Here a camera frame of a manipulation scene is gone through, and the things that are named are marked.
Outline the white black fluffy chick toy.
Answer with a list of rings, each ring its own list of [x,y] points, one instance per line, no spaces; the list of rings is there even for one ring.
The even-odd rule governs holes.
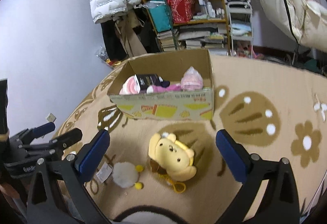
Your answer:
[[[143,171],[144,167],[142,165],[118,162],[113,167],[113,182],[123,189],[134,187],[137,190],[141,190],[143,183],[139,181],[139,177]]]

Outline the yellow plush dog toy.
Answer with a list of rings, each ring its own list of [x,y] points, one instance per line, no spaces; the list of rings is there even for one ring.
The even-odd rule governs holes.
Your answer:
[[[177,194],[185,192],[185,182],[197,173],[194,150],[179,141],[173,133],[154,134],[149,141],[148,157],[151,172],[163,179]]]

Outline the pink packaged cloth bundle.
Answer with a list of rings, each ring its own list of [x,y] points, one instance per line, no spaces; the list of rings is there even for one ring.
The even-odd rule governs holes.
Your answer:
[[[181,89],[186,91],[200,90],[203,88],[203,78],[199,72],[190,67],[181,79]]]

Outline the black tissue pack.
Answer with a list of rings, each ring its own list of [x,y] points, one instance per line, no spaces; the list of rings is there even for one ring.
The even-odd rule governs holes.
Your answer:
[[[162,82],[162,78],[157,74],[136,74],[134,80],[139,93],[146,92],[149,86],[160,86]]]

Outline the white paper hang tag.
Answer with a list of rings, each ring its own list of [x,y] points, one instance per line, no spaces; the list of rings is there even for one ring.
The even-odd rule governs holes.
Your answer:
[[[113,167],[105,162],[103,163],[99,171],[96,173],[96,177],[101,183],[104,183],[109,178],[112,172]]]

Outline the cardboard box with yellow print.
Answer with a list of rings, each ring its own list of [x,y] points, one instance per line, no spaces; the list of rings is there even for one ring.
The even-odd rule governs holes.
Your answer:
[[[214,87],[209,52],[162,52],[128,60],[108,96],[134,119],[211,120]]]

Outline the pink white striped plush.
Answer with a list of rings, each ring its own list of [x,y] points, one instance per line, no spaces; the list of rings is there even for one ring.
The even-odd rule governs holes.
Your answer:
[[[136,75],[128,77],[125,83],[122,85],[122,88],[119,92],[120,95],[132,95],[139,94],[140,85]]]

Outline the dark purple plush toy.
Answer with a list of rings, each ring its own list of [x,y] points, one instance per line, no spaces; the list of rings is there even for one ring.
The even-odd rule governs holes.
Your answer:
[[[159,77],[159,81],[160,81],[160,86],[161,87],[167,88],[167,87],[170,86],[170,81],[165,81],[161,77]]]

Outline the plastic bag of snacks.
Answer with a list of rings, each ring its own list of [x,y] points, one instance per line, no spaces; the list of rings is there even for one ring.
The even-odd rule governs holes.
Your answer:
[[[96,56],[111,68],[114,68],[121,64],[121,61],[119,60],[111,60],[107,54],[105,47],[103,46],[100,46],[100,48],[97,50]]]

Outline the black hanging garment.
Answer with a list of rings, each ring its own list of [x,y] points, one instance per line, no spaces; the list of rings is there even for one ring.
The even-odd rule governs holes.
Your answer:
[[[115,31],[115,22],[108,20],[101,23],[101,29],[103,33],[103,39],[107,55],[111,61],[122,61],[127,57],[120,39],[117,37]]]

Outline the beige hanging coat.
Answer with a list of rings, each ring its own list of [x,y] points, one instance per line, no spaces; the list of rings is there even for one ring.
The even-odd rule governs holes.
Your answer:
[[[128,57],[131,58],[147,54],[142,42],[133,30],[133,28],[141,26],[134,10],[129,11],[124,16],[120,16],[116,20],[115,26],[118,37]]]

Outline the stack of books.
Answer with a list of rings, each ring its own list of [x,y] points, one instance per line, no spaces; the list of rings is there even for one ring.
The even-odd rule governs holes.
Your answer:
[[[158,33],[157,40],[163,52],[178,50],[179,45],[176,34],[173,34],[171,30]]]

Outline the white metal trolley cart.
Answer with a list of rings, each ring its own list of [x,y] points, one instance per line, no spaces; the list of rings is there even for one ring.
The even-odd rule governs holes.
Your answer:
[[[253,9],[248,1],[227,3],[231,56],[253,58]]]

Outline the white bottles on shelf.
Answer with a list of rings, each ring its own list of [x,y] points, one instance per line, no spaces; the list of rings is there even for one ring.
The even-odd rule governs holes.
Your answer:
[[[199,10],[197,13],[201,19],[224,19],[225,11],[223,8],[214,8],[210,1],[198,0]]]

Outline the yellow wooden shelf unit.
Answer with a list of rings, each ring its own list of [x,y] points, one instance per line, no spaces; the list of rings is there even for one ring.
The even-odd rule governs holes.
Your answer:
[[[142,0],[163,52],[230,49],[225,0]]]

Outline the red gift bag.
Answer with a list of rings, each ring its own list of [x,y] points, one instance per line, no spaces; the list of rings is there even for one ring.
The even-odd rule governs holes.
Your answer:
[[[174,24],[189,22],[193,17],[195,0],[167,0]]]

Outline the teal storage bag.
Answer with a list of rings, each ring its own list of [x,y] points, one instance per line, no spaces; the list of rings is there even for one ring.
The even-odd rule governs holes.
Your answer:
[[[146,3],[146,8],[158,33],[171,29],[165,0],[150,0]]]

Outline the white wall socket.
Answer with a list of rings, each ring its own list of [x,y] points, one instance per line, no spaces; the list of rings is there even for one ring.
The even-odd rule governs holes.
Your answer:
[[[57,117],[53,113],[49,113],[46,117],[46,120],[51,123],[54,123],[56,119]]]

